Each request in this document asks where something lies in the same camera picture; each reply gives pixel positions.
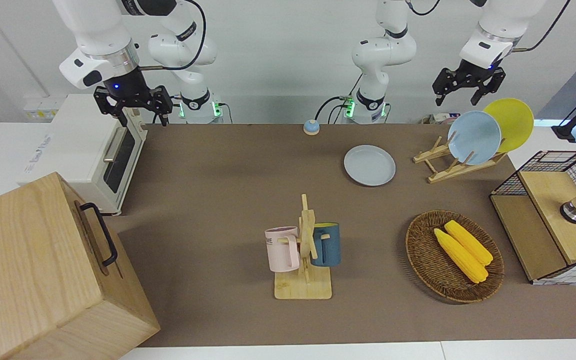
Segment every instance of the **mug handle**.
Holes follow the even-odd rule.
[[[290,249],[290,267],[294,268],[299,265],[299,252],[297,250],[297,237],[293,234],[286,235],[288,238],[288,248]]]
[[[326,264],[326,248],[324,247],[324,240],[330,239],[330,234],[321,234],[319,236],[319,241],[321,243],[321,262]]]

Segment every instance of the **brown table mat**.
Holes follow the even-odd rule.
[[[428,184],[441,125],[152,126],[123,205],[119,232],[161,331],[147,347],[576,338],[576,286],[530,285],[489,200],[513,171],[497,166]],[[372,144],[394,179],[363,187],[346,175],[350,148]],[[448,159],[433,160],[437,169]],[[342,263],[331,300],[275,300],[264,230],[296,226],[300,194],[317,221],[340,223]],[[412,219],[463,214],[496,241],[505,281],[480,303],[447,304],[406,258]]]

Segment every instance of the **woven basket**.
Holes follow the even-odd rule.
[[[474,284],[439,245],[434,228],[444,229],[457,221],[490,251],[493,260],[486,266],[488,277]],[[476,303],[493,296],[504,281],[504,260],[494,240],[471,219],[446,210],[432,210],[414,218],[406,232],[407,257],[416,275],[432,291],[458,303]]]

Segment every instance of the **yellow plate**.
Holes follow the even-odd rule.
[[[504,139],[499,153],[515,150],[530,137],[535,125],[535,117],[530,107],[517,98],[500,98],[485,107],[484,112],[496,120]]]

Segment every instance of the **lamp base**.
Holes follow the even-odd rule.
[[[562,203],[561,207],[559,207],[559,212],[564,219],[570,223],[576,224],[576,207],[572,202]]]
[[[552,129],[552,132],[555,133],[559,139],[568,142],[576,142],[575,137],[565,129],[565,126],[551,126],[550,129]]]

